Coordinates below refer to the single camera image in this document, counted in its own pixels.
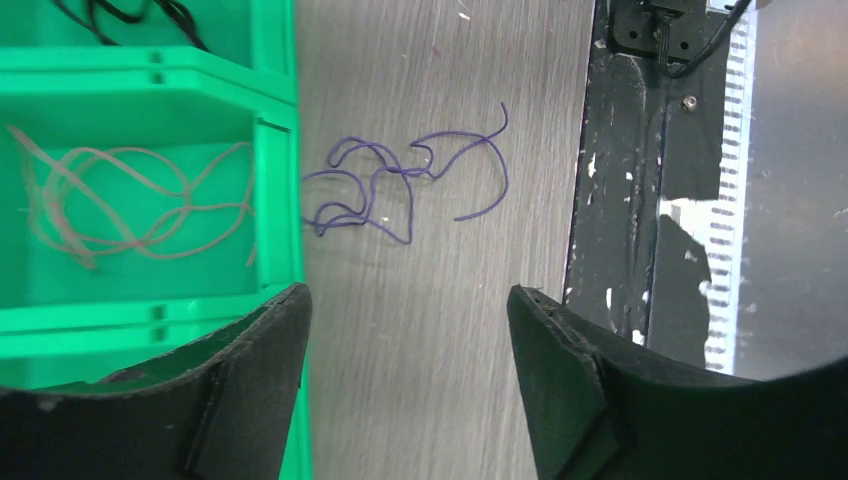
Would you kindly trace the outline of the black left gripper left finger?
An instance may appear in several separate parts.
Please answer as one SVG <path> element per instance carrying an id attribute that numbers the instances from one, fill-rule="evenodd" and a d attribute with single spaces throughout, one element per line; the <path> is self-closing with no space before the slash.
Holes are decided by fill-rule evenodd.
<path id="1" fill-rule="evenodd" d="M 241 319 L 93 382 L 1 390 L 5 479 L 275 479 L 312 316 L 295 283 Z"/>

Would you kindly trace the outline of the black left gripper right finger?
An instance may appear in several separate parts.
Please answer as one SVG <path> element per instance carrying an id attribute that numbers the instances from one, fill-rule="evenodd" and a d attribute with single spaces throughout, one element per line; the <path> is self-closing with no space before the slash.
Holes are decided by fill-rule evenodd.
<path id="1" fill-rule="evenodd" d="M 511 343 L 541 479 L 843 479 L 847 362 L 768 381 L 697 368 L 512 287 Z"/>

